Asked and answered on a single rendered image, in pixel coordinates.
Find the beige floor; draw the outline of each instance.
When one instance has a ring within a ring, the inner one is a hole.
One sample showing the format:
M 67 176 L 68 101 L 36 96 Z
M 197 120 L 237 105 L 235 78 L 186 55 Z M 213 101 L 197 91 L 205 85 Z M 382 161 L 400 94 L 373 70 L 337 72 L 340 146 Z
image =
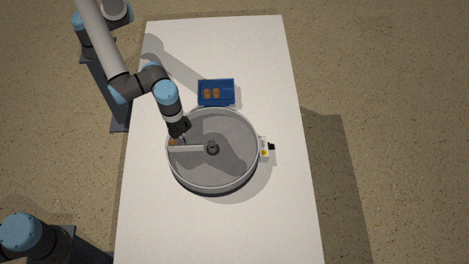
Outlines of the beige floor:
M 326 263 L 469 262 L 466 1 L 130 4 L 113 34 L 131 73 L 145 21 L 283 15 Z M 76 8 L 1 5 L 0 220 L 77 225 L 113 251 L 127 135 L 78 64 Z

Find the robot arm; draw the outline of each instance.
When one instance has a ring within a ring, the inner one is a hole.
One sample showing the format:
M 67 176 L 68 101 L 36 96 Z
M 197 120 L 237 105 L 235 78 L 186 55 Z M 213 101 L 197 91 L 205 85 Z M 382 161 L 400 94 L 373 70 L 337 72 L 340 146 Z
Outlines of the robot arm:
M 183 115 L 178 88 L 169 79 L 163 66 L 157 62 L 150 62 L 140 72 L 130 75 L 122 60 L 109 27 L 113 21 L 117 22 L 128 17 L 127 13 L 130 13 L 129 23 L 132 22 L 133 16 L 127 0 L 103 0 L 101 8 L 96 0 L 74 0 L 74 2 L 78 11 L 78 14 L 72 18 L 75 32 L 82 45 L 87 40 L 83 35 L 88 35 L 88 42 L 91 42 L 88 45 L 91 44 L 96 51 L 109 82 L 107 88 L 116 103 L 125 104 L 152 92 L 168 126 L 169 135 L 176 139 L 188 131 L 191 122 Z

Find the blue container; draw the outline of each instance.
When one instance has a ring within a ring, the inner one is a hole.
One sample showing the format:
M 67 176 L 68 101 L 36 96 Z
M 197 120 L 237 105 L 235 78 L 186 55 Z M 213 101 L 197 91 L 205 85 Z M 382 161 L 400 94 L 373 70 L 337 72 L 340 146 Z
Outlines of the blue container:
M 204 107 L 230 106 L 235 104 L 235 79 L 199 80 L 197 102 Z M 214 89 L 220 90 L 220 97 L 214 98 Z M 210 90 L 210 98 L 204 97 L 203 90 Z

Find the blue joint cap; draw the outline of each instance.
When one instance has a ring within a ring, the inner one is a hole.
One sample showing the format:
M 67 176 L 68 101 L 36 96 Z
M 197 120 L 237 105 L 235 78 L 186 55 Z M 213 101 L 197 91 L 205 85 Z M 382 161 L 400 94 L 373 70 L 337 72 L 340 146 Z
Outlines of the blue joint cap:
M 21 252 L 34 247 L 42 234 L 39 219 L 29 213 L 12 213 L 0 225 L 0 244 L 10 251 Z
M 153 86 L 153 96 L 162 105 L 172 105 L 179 98 L 179 90 L 174 82 L 163 79 Z
M 110 92 L 110 95 L 112 95 L 112 98 L 114 98 L 114 101 L 118 104 L 125 104 L 127 101 L 122 97 L 111 85 L 107 85 L 107 89 Z
M 143 67 L 142 67 L 142 69 L 140 70 L 140 72 L 143 70 L 143 68 L 145 68 L 145 67 L 147 67 L 147 66 L 150 66 L 150 65 L 158 65 L 158 66 L 164 68 L 163 65 L 159 64 L 158 62 L 148 62 L 148 63 L 146 63 L 145 65 L 143 65 Z
M 132 8 L 130 7 L 130 4 L 128 3 L 127 0 L 124 0 L 125 3 L 127 4 L 127 9 L 128 11 L 130 12 L 130 20 L 129 20 L 129 24 L 133 22 L 133 12 L 132 12 Z
M 85 29 L 85 24 L 81 21 L 81 17 L 78 11 L 75 11 L 72 15 L 72 27 L 75 31 L 80 31 Z

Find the brown cylinder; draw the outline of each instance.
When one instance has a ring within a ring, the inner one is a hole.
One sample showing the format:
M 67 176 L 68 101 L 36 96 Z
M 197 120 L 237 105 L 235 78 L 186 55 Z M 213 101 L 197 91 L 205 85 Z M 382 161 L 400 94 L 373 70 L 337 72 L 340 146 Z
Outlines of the brown cylinder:
M 209 88 L 205 88 L 202 92 L 204 93 L 205 99 L 209 99 L 211 97 Z
M 214 94 L 214 98 L 220 97 L 220 89 L 214 88 L 214 89 L 212 90 L 212 93 Z

